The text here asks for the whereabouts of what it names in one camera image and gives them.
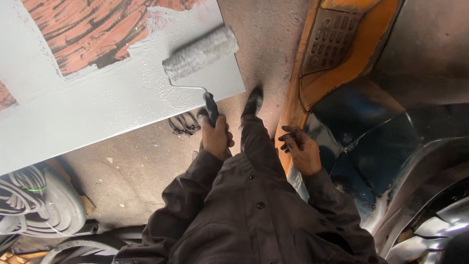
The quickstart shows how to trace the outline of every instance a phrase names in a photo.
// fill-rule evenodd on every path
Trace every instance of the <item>dirty hand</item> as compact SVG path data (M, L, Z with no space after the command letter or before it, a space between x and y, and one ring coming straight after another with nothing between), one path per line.
M219 115L215 128L210 125L210 119L204 118L202 123L202 143L204 149L220 160L227 157L227 148L235 145L233 134L228 131L227 117Z
M291 153L293 164L304 176L316 174L322 170L319 158L319 146L302 129L284 125L282 129L288 134L279 137L279 141L285 142L280 147L285 153Z

